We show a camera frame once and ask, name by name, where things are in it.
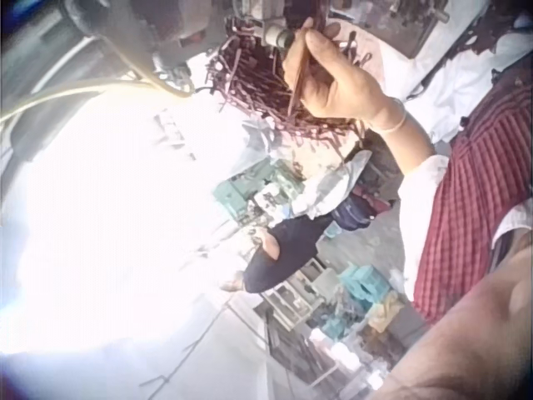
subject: bracelet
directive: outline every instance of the bracelet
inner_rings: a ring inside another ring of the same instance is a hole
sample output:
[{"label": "bracelet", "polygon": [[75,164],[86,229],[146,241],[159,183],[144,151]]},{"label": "bracelet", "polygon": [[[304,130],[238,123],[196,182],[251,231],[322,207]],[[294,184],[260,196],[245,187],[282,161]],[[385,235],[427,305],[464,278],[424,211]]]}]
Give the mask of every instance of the bracelet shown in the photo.
[{"label": "bracelet", "polygon": [[406,110],[406,106],[404,106],[403,102],[401,102],[400,100],[398,100],[397,98],[393,99],[395,102],[397,102],[398,104],[400,104],[401,106],[401,109],[403,110],[403,115],[401,117],[401,120],[400,122],[395,125],[395,127],[392,127],[390,129],[379,129],[379,128],[374,128],[370,123],[370,128],[372,131],[376,132],[376,133],[379,133],[380,135],[387,135],[388,133],[393,133],[395,131],[397,131],[398,129],[401,128],[401,126],[406,122],[407,120],[407,110]]}]

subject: wrist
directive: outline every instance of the wrist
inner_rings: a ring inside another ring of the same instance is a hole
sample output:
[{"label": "wrist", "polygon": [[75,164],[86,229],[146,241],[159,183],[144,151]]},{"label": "wrist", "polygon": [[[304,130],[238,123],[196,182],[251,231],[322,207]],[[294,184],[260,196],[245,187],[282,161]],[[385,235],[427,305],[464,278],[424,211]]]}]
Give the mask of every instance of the wrist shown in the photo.
[{"label": "wrist", "polygon": [[403,105],[392,97],[385,97],[381,110],[367,122],[372,130],[379,133],[394,129],[405,120],[405,117],[406,110]]}]

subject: woman's hand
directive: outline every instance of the woman's hand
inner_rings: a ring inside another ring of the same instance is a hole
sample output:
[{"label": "woman's hand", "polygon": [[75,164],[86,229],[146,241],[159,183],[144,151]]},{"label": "woman's hand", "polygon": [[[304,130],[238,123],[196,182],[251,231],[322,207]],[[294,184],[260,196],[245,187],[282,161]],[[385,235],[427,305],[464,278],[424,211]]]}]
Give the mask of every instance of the woman's hand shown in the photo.
[{"label": "woman's hand", "polygon": [[309,112],[318,118],[358,118],[370,124],[379,122],[380,115],[387,113],[386,109],[391,106],[391,99],[385,96],[370,73],[351,65],[341,54],[328,38],[331,37],[331,27],[326,28],[324,36],[310,29],[311,26],[312,19],[308,18],[296,34],[283,63],[286,83],[294,90],[296,71],[307,47],[323,69],[317,72],[308,68],[304,77],[301,101]]}]

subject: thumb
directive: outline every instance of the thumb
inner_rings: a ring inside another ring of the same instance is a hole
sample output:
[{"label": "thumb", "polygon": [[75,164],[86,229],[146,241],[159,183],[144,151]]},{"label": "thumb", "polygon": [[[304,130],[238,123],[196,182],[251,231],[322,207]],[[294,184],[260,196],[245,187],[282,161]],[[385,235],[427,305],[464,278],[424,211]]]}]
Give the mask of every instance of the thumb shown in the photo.
[{"label": "thumb", "polygon": [[306,33],[306,44],[311,55],[337,81],[351,79],[354,68],[331,40],[314,29]]}]

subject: plaid shirt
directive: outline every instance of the plaid shirt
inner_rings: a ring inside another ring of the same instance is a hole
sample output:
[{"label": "plaid shirt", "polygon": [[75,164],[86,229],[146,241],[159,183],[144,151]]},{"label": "plaid shirt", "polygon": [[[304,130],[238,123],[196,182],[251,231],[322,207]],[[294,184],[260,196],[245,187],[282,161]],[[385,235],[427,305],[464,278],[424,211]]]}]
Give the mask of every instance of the plaid shirt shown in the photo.
[{"label": "plaid shirt", "polygon": [[487,273],[503,217],[531,197],[531,56],[502,74],[453,145],[437,188],[414,306],[436,323]]}]

